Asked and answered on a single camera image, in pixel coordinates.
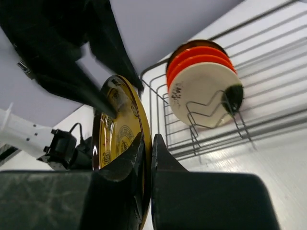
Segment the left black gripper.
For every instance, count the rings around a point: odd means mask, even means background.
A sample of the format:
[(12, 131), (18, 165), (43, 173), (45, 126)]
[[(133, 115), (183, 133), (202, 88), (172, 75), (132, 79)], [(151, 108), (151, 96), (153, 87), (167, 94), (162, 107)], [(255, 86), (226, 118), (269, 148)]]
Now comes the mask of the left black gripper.
[(117, 111), (77, 61), (83, 44), (113, 68), (113, 12), (108, 0), (3, 0), (0, 25), (46, 91), (117, 117)]

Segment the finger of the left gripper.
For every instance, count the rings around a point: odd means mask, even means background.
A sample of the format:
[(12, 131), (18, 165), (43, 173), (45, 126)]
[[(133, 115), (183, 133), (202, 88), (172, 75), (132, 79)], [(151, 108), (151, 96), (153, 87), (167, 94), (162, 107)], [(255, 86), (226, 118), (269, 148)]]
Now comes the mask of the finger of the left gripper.
[(88, 38), (93, 55), (115, 74), (125, 77), (139, 91), (144, 87), (124, 47), (111, 3), (88, 3)]

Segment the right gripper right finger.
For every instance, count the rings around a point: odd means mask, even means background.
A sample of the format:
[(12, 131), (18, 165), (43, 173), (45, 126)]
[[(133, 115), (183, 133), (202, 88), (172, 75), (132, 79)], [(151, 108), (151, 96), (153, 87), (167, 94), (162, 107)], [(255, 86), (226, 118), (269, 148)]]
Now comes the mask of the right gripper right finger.
[(190, 172), (153, 140), (152, 222), (156, 230), (278, 230), (271, 198), (254, 174)]

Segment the yellow patterned plate brown rim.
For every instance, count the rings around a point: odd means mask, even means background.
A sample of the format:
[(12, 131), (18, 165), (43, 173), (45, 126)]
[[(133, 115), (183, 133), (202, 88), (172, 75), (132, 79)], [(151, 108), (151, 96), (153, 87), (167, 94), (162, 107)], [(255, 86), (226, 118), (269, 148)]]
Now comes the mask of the yellow patterned plate brown rim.
[(101, 93), (117, 111), (95, 112), (92, 166), (97, 181), (93, 215), (104, 230), (141, 230), (151, 197), (152, 138), (144, 107), (134, 87), (113, 75)]

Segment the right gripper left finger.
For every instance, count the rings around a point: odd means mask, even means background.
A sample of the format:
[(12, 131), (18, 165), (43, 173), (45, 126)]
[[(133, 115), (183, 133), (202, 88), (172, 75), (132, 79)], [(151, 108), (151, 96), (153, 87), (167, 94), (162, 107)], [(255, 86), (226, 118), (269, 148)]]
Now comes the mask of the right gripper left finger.
[(144, 141), (98, 171), (2, 171), (3, 230), (137, 230)]

